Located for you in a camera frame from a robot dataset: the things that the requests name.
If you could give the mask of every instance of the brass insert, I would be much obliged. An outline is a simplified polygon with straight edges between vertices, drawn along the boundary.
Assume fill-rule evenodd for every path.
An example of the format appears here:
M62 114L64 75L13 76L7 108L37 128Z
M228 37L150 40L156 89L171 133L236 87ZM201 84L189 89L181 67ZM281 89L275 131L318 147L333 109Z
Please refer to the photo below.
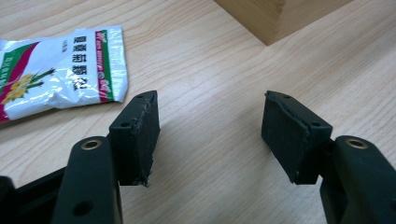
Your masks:
M85 143L82 144L81 148L84 150L92 150L98 148L100 145L102 145L102 141L98 139L92 139L89 141L86 141Z
M346 143L350 146L350 147L354 147L354 148L358 148L358 149L366 149L369 146L367 146L367 144L365 144L364 142L362 142L361 140L355 139L355 138L348 138L346 140Z

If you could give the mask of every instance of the screw hole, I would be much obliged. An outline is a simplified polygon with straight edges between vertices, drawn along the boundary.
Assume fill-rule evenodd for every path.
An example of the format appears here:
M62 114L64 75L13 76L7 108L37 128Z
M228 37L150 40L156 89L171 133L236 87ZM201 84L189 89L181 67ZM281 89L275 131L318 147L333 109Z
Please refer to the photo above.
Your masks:
M350 146L350 147L355 147L358 149L366 149L369 146L367 146L367 144L365 144L364 142L362 142L361 140L358 139L352 139L352 138L348 138L346 140L346 143Z
M81 148L84 150L91 150L91 149L96 149L100 145L102 145L102 141L93 139L82 144Z
M128 127L128 126L130 126L131 125L131 123L130 122L123 122L122 124L121 124L121 127Z
M75 208L73 209L73 214L76 217L82 217L91 212L93 209L93 203L91 201L85 201L78 203Z
M320 126L320 124L318 122L315 122L315 121L312 122L311 124L314 125L315 127L319 127Z

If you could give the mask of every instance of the wood grain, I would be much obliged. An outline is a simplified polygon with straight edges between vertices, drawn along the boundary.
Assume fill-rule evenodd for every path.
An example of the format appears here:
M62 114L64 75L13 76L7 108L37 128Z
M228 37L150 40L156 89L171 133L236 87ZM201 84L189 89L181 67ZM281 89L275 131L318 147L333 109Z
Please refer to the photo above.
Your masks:
M288 36L352 0L215 0L266 45Z
M319 183L292 185L260 137L264 93L294 96L395 167L395 13L394 0L355 0L265 47L211 0L2 1L4 39L122 25L129 91L0 125L0 174L20 187L65 166L78 140L157 90L151 185L121 188L124 223L325 223Z

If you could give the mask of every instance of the green stripe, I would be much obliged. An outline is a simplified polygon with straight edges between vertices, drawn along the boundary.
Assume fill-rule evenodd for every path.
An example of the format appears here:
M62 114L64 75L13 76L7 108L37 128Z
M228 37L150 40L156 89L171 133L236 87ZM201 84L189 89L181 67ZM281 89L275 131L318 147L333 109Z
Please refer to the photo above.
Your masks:
M3 93L3 88L5 87L6 83L8 83L9 76L11 75L11 72L14 69L17 62L20 60L22 54L31 46L32 44L25 45L4 54L2 66L0 68L0 94Z
M114 101L113 96L113 85L111 83L111 70L110 70L110 55L108 55L108 38L107 31L103 30L102 34L105 37L105 41L102 42L102 51L103 51L103 63L105 65L105 79L108 81L108 87L110 91L107 93L107 99L109 101Z

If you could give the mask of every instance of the red stripe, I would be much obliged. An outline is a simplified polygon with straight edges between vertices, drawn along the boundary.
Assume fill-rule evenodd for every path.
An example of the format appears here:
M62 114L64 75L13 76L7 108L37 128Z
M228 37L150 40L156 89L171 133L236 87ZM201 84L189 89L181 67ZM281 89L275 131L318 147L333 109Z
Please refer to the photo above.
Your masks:
M100 102L107 102L107 91L103 88L105 77L99 77L99 74L105 74L105 63L103 61L103 48L102 48L102 32L95 32L95 45L96 45L96 67L98 74L98 91Z
M15 81L17 78L22 76L22 73L24 69L26 68L26 65L29 62L30 55L32 54L33 50L35 49L35 46L37 46L37 43L34 43L32 46L30 46L20 57L18 60L17 64L15 64L15 67L12 69L11 75L9 76L8 82ZM3 93L0 95L0 102L2 102L6 96L7 93L11 90L11 85L6 85L3 88ZM4 109L4 105L0 104L0 122L4 122L9 120L9 117Z

